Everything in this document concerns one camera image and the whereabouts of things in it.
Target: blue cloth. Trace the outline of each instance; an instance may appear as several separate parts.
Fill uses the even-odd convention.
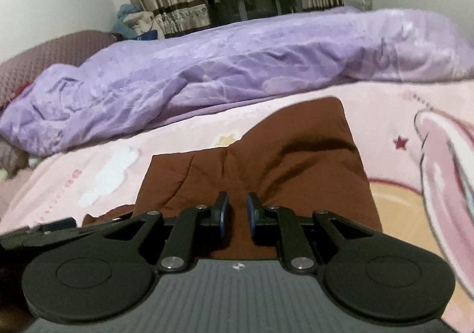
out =
[[[140,36],[136,38],[132,38],[131,40],[157,40],[158,39],[158,31],[154,29],[153,31],[148,31],[142,33]]]
[[[125,17],[131,13],[141,12],[142,7],[138,4],[122,4],[117,12],[117,22],[112,27],[112,33],[119,33],[125,39],[133,39],[137,37],[137,33],[123,23]]]

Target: pink blanket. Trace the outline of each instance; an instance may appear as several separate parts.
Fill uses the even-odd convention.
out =
[[[101,215],[134,203],[153,154],[226,146],[283,106],[338,97],[359,148],[384,232],[444,257],[457,275],[444,320],[474,330],[474,81],[358,83],[293,95],[58,154],[19,191],[0,233]]]

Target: black device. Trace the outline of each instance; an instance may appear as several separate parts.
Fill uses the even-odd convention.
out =
[[[247,196],[252,238],[272,260],[214,260],[228,196],[177,217],[148,212],[77,228],[65,219],[0,237],[33,332],[453,332],[441,315],[449,265],[324,210],[298,217]]]

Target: cartoon rabbit ear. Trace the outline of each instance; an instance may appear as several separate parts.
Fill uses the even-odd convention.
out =
[[[439,111],[422,111],[421,184],[428,217],[451,266],[474,297],[474,131]]]

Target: bed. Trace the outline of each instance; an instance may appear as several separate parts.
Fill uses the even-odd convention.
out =
[[[406,24],[400,25],[402,32],[396,35],[410,36],[413,29],[427,27]],[[474,47],[457,35],[448,35],[450,27],[445,22],[436,29],[451,51],[434,47],[438,40],[435,29],[427,28],[425,38],[429,40],[417,42],[444,57],[430,55],[422,66],[405,65],[403,72],[390,67],[376,70],[372,79],[379,81],[369,78],[342,84],[333,80],[330,84],[341,85],[322,84],[311,88],[316,91],[302,89],[283,94],[286,96],[254,96],[245,104],[221,104],[208,112],[201,106],[194,107],[192,114],[177,110],[178,120],[168,116],[155,128],[144,125],[138,133],[70,151],[55,143],[58,152],[28,173],[28,181],[9,202],[0,233],[70,216],[81,224],[87,214],[97,217],[120,205],[133,204],[153,155],[225,147],[282,107],[335,96],[343,103],[384,232],[450,263],[457,285],[443,319],[461,333],[472,333],[474,81],[470,79],[474,68],[465,59],[474,53]],[[398,46],[399,57],[394,62],[403,58],[401,50]],[[415,69],[421,69],[422,77],[410,78]]]

